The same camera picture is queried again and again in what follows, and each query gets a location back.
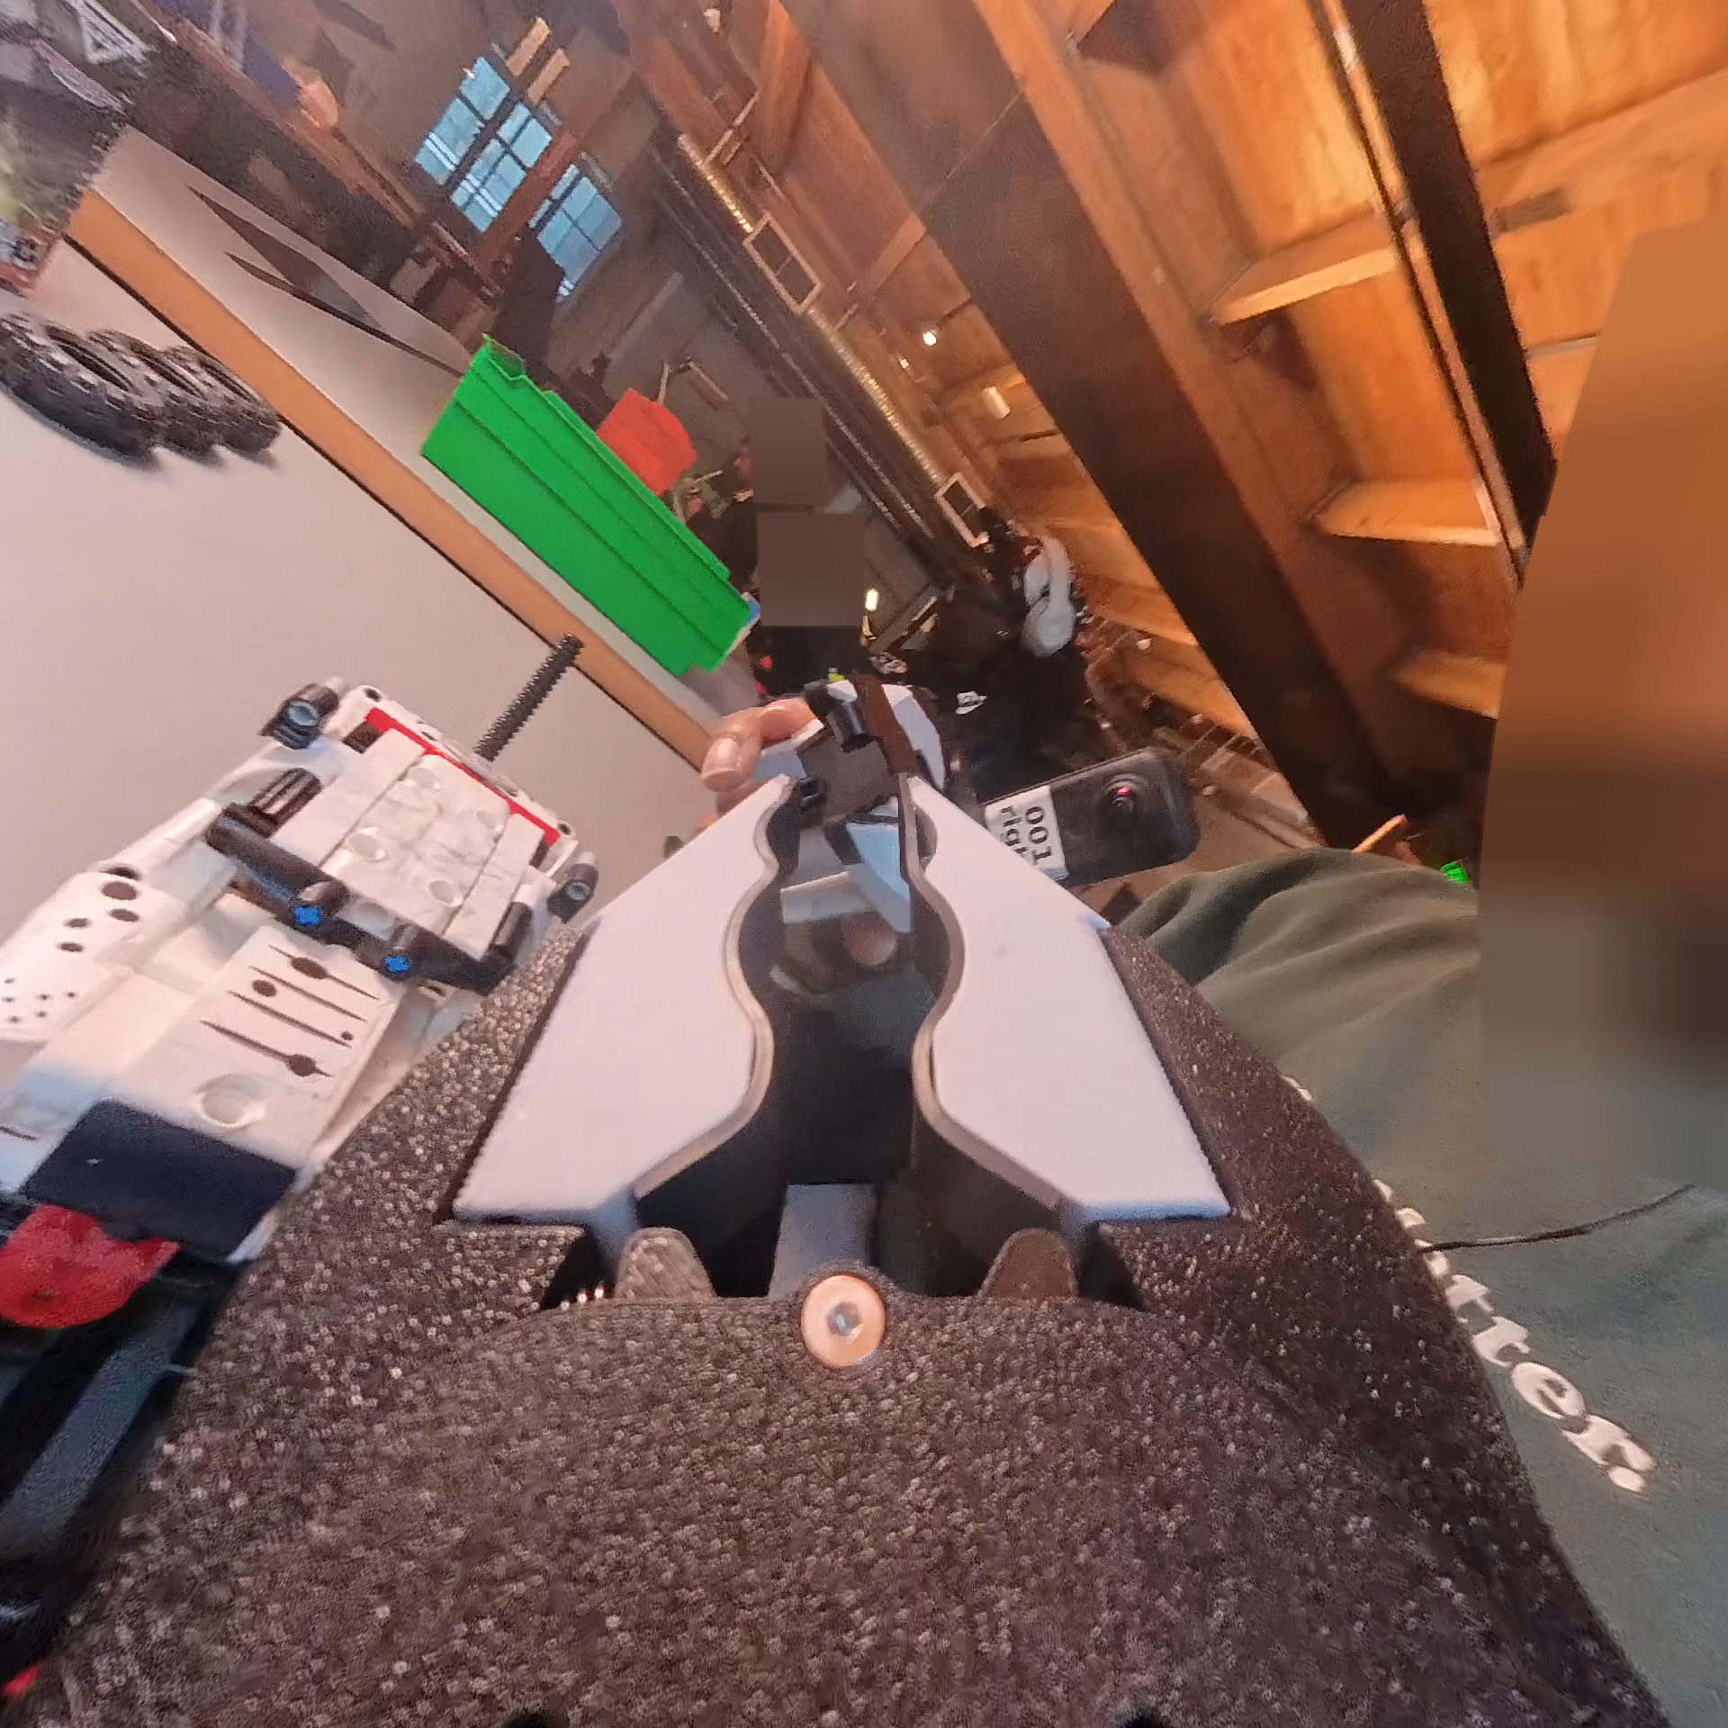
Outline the paned window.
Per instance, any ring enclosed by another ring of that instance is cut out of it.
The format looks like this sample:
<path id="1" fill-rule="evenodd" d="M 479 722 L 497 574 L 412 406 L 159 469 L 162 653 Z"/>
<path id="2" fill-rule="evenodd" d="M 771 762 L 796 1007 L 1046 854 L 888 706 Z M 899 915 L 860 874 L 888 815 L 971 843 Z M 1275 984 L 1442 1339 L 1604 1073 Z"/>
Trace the paned window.
<path id="1" fill-rule="evenodd" d="M 486 235 L 550 151 L 553 132 L 552 110 L 530 102 L 495 55 L 482 54 L 410 166 L 469 230 Z"/>
<path id="2" fill-rule="evenodd" d="M 612 186 L 598 164 L 578 159 L 560 175 L 528 225 L 557 269 L 557 300 L 580 285 L 619 230 Z"/>

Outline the red plastic bin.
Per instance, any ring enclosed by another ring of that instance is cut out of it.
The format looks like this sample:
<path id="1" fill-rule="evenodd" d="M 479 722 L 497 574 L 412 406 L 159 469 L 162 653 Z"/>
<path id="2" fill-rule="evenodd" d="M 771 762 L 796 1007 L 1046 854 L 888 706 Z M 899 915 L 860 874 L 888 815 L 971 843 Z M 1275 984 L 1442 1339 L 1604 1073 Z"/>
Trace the red plastic bin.
<path id="1" fill-rule="evenodd" d="M 597 426 L 597 438 L 657 497 L 673 492 L 698 461 L 678 418 L 636 388 L 615 401 Z"/>

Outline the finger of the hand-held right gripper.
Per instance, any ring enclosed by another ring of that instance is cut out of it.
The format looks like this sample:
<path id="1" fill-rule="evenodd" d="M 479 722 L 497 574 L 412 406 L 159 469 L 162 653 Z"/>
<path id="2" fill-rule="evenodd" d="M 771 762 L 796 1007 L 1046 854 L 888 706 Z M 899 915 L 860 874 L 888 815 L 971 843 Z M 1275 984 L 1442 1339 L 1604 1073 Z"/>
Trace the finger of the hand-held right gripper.
<path id="1" fill-rule="evenodd" d="M 876 915 L 899 935 L 909 935 L 935 918 L 922 865 L 905 874 L 905 843 L 924 842 L 919 815 L 899 806 L 876 806 L 838 823 L 806 823 L 797 833 L 791 874 L 782 889 L 785 925 L 840 921 Z"/>

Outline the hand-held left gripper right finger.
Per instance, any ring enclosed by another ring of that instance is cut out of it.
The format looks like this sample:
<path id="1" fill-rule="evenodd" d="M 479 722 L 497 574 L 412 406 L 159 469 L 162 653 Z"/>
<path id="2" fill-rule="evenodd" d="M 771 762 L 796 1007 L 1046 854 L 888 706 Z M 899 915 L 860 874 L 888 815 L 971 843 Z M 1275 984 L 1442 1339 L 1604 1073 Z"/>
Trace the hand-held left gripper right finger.
<path id="1" fill-rule="evenodd" d="M 1104 923 L 927 783 L 905 881 L 935 999 L 914 1038 L 922 1121 L 1065 1233 L 1228 1213 Z"/>

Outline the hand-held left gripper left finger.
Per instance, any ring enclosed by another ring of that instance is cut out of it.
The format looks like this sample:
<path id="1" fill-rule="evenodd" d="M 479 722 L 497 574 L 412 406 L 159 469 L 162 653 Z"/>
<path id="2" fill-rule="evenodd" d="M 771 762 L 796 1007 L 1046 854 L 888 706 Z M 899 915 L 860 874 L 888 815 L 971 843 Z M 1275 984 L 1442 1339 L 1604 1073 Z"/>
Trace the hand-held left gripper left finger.
<path id="1" fill-rule="evenodd" d="M 783 932 L 794 783 L 760 783 L 586 925 L 453 1202 L 467 1224 L 627 1235 L 638 1204 L 746 1130 L 773 1070 L 753 973 Z"/>

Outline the person's right hand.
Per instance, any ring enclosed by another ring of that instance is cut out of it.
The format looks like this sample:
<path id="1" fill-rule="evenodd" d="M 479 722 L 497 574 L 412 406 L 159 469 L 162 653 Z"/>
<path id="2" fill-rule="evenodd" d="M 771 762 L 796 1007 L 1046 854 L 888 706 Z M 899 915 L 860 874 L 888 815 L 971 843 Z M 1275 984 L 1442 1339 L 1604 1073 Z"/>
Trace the person's right hand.
<path id="1" fill-rule="evenodd" d="M 700 780 L 714 797 L 715 815 L 746 801 L 759 783 L 754 772 L 763 755 L 790 745 L 812 719 L 811 706 L 801 697 L 780 697 L 725 715 L 705 743 L 700 765 Z"/>

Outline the white toy brick truck model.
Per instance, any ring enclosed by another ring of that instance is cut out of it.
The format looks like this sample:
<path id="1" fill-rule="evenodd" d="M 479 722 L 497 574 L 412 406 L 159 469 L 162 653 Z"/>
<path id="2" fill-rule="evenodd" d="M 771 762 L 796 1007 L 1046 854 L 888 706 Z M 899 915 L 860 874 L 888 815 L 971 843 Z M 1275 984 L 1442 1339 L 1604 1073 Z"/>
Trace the white toy brick truck model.
<path id="1" fill-rule="evenodd" d="M 3 1683 L 285 1210 L 590 903 L 593 855 L 495 764 L 573 661 L 560 642 L 474 749 L 309 682 L 3 941 Z"/>

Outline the green plastic bin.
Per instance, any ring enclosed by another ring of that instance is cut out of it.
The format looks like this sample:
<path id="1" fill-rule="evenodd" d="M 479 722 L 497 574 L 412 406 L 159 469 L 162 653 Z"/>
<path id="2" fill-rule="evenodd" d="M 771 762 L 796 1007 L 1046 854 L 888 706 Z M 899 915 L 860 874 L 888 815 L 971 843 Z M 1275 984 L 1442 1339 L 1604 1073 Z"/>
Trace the green plastic bin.
<path id="1" fill-rule="evenodd" d="M 712 675 L 748 636 L 754 603 L 723 564 L 493 337 L 421 455 L 665 673 Z"/>

